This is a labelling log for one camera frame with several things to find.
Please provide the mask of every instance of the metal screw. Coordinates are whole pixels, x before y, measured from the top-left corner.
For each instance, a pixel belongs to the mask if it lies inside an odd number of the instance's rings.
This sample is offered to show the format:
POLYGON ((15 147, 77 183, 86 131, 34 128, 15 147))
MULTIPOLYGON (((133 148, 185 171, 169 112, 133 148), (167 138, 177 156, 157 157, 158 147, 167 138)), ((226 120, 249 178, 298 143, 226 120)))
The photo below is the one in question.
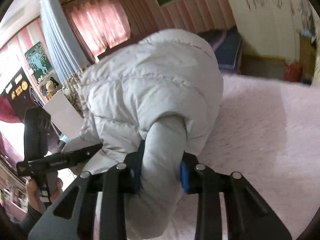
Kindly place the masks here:
POLYGON ((118 165, 117 165, 118 170, 124 170, 126 167, 127 167, 127 165, 125 163, 118 163, 118 165))
POLYGON ((197 166, 196 166, 196 170, 197 171, 204 171, 204 169, 205 169, 205 165, 204 164, 202 164, 202 163, 197 164, 197 166))
POLYGON ((242 174, 240 173, 240 172, 233 172, 232 173, 232 177, 234 178, 234 179, 241 179, 241 177, 242 177, 242 174))
POLYGON ((81 172, 80 177, 83 179, 86 179, 86 178, 90 177, 90 175, 91 175, 90 172, 83 171, 83 172, 81 172))

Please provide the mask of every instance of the bed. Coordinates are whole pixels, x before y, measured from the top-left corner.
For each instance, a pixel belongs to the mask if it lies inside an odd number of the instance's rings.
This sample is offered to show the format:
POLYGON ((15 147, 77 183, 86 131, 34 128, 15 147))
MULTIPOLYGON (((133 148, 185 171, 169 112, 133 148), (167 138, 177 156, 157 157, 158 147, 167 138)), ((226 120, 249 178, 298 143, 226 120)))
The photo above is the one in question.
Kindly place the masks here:
POLYGON ((242 38, 236 27, 199 33, 214 51, 222 73, 240 73, 242 38))
MULTIPOLYGON (((301 84, 226 75, 220 114, 199 156, 216 172, 244 174, 293 239, 320 206, 319 97, 301 84)), ((183 196, 156 240, 194 239, 196 212, 197 196, 183 196)))

